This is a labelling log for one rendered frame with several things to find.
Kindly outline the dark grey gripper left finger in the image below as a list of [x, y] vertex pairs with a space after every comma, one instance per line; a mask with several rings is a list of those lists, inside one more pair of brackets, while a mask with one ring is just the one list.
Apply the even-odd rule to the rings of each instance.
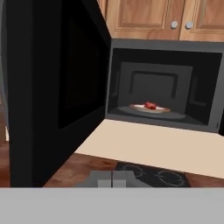
[[91, 171], [77, 187], [111, 187], [111, 171]]

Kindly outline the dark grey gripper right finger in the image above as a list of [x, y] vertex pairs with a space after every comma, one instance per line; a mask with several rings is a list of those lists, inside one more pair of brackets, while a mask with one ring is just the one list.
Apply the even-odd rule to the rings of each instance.
[[137, 179], [133, 171], [113, 171], [113, 187], [147, 187], [148, 185]]

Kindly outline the red fish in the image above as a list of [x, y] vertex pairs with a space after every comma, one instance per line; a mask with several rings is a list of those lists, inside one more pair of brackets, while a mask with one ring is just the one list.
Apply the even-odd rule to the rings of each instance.
[[157, 104], [155, 102], [149, 102], [147, 101], [145, 104], [144, 104], [144, 108], [145, 109], [156, 109], [157, 108]]

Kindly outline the grey microwave oven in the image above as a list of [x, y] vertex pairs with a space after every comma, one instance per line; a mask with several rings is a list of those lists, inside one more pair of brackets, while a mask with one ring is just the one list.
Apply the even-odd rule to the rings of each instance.
[[105, 117], [224, 136], [224, 43], [113, 39]]

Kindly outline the black microwave door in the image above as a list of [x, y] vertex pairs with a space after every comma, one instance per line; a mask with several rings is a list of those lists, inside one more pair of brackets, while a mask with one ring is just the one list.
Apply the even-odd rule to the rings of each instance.
[[41, 187], [105, 116], [111, 37], [96, 0], [3, 0], [10, 184]]

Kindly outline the black patterned floor mat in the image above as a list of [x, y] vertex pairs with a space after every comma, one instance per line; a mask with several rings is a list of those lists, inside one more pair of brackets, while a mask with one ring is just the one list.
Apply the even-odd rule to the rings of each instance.
[[190, 187], [183, 172], [171, 171], [142, 164], [118, 162], [117, 171], [133, 171], [135, 177], [152, 187]]

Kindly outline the white plate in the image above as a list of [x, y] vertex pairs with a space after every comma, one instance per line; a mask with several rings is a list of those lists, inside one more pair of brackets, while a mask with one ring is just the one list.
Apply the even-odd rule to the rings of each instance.
[[146, 108], [143, 104], [130, 104], [131, 108], [136, 109], [141, 112], [147, 112], [147, 113], [167, 113], [171, 110], [169, 108], [161, 108], [161, 107], [155, 107], [155, 108]]

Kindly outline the wooden cupboard door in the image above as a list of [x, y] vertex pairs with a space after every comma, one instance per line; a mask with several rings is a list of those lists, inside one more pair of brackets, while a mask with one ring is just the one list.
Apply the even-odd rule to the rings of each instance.
[[[106, 22], [113, 39], [179, 39], [185, 0], [107, 0]], [[178, 22], [176, 29], [172, 21]]]
[[179, 39], [224, 43], [224, 0], [185, 0]]

